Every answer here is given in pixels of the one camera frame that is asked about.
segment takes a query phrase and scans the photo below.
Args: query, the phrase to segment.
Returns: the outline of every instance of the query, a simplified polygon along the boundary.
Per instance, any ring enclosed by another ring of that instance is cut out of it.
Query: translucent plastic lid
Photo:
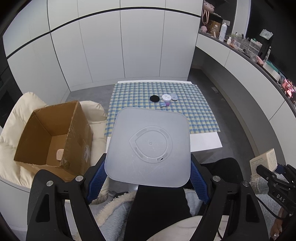
[[[183,186],[190,177],[187,118],[170,111],[122,109],[113,127],[105,171],[126,183]]]

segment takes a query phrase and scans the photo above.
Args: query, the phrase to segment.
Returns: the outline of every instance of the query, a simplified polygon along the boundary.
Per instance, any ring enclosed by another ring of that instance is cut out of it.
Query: person's leg
[[[201,164],[208,168],[213,176],[219,176],[228,183],[241,183],[244,179],[239,164],[234,158],[224,158],[216,162]],[[231,201],[226,201],[223,215],[229,215],[231,208]],[[197,215],[203,215],[206,205],[203,203]]]
[[[128,215],[124,241],[146,241],[164,228],[190,217],[183,188],[139,185]]]

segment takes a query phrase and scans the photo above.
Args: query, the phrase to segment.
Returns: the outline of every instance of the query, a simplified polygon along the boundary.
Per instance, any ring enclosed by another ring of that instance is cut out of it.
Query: black cable
[[[220,239],[222,240],[223,238],[222,238],[222,236],[221,236],[221,234],[220,234],[219,230],[217,230],[217,233],[218,233],[218,235],[219,235]]]
[[[265,205],[265,203],[260,199],[260,198],[258,198],[257,197],[257,199],[258,199],[258,201],[259,202],[261,202],[261,204],[266,208],[266,210],[267,211],[269,211],[270,212],[270,214],[272,215],[272,216],[274,216],[275,218],[277,218],[277,219],[279,219],[279,220],[284,220],[284,218],[281,218],[281,217],[279,217],[278,215],[275,215],[266,205]]]

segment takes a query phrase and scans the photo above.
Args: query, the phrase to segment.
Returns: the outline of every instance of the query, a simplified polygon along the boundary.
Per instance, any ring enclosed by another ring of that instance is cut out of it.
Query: blue and yellow plaid cloth
[[[160,108],[150,96],[176,93],[178,100]],[[204,96],[196,85],[167,82],[135,82],[115,85],[110,101],[105,136],[112,134],[117,113],[125,107],[140,107],[179,112],[187,117],[190,134],[220,131],[217,121]]]

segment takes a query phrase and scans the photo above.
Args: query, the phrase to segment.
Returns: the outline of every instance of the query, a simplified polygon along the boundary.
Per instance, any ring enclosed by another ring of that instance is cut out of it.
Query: silver bolt
[[[245,187],[248,187],[248,186],[250,185],[247,181],[243,181],[242,184],[243,184]]]
[[[213,176],[213,180],[214,180],[215,182],[220,182],[220,181],[221,181],[221,178],[218,177],[218,176]]]
[[[48,182],[46,183],[46,186],[50,187],[53,183],[54,183],[53,181],[48,181]]]
[[[80,181],[83,180],[83,176],[77,176],[77,177],[75,178],[75,180],[76,180],[77,182],[80,182]]]

